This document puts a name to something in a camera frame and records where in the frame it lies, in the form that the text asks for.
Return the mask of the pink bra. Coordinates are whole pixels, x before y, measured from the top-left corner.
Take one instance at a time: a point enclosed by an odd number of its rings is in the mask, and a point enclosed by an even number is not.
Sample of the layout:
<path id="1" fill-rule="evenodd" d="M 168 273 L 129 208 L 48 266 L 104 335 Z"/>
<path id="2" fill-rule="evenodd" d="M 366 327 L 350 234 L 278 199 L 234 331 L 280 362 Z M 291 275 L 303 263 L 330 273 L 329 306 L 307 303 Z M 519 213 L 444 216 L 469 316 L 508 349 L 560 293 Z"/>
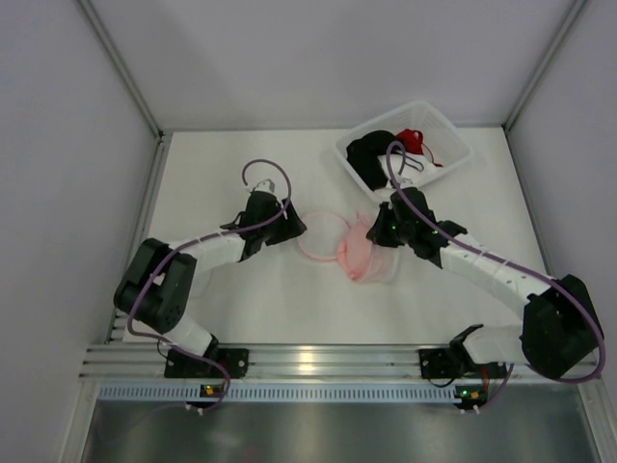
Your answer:
<path id="1" fill-rule="evenodd" d="M 347 277 L 359 284 L 382 282 L 389 271 L 389 258 L 369 239 L 368 227 L 358 223 L 341 239 L 336 261 Z"/>

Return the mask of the pink trimmed mesh laundry bag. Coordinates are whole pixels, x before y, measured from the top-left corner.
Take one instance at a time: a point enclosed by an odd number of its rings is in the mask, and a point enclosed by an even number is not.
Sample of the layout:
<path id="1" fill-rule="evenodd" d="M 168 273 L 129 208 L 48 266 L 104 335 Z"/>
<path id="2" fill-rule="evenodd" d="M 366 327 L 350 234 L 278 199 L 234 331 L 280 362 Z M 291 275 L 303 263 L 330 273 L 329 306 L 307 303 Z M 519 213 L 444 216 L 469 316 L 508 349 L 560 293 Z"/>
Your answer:
<path id="1" fill-rule="evenodd" d="M 300 252 L 308 259 L 320 263 L 335 263 L 336 251 L 341 239 L 358 223 L 363 223 L 368 230 L 374 224 L 376 217 L 358 212 L 353 221 L 349 221 L 331 211 L 321 210 L 307 212 L 301 216 L 308 230 L 296 238 Z M 389 271 L 379 284 L 391 282 L 399 267 L 399 251 L 397 248 L 386 248 L 376 245 L 389 258 Z"/>

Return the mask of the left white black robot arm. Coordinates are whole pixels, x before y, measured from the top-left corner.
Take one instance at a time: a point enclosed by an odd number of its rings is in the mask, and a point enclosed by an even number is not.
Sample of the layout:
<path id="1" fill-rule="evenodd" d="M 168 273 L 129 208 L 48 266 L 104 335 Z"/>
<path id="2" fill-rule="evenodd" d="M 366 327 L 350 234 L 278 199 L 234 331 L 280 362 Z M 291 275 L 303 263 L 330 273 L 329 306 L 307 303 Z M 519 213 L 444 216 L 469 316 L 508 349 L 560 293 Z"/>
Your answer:
<path id="1" fill-rule="evenodd" d="M 290 199 L 254 191 L 245 209 L 204 237 L 180 244 L 148 238 L 141 243 L 118 285 L 113 302 L 131 320 L 148 327 L 187 357 L 216 359 L 218 340 L 187 313 L 201 280 L 222 265 L 242 262 L 307 231 Z"/>

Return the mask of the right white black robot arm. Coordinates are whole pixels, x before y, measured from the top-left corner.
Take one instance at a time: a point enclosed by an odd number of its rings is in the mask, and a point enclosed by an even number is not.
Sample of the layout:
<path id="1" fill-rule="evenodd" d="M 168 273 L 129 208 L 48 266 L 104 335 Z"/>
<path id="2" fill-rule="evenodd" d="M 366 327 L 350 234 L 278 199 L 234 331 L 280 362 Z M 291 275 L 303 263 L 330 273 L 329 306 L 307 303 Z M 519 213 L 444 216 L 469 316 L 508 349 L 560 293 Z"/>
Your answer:
<path id="1" fill-rule="evenodd" d="M 380 204 L 366 235 L 383 248 L 407 246 L 414 254 L 484 290 L 516 322 L 471 325 L 447 348 L 460 374 L 487 364 L 524 364 L 563 381 L 594 350 L 604 333 L 585 283 L 568 274 L 555 279 L 495 255 L 452 221 L 436 221 L 424 195 L 409 187 Z"/>

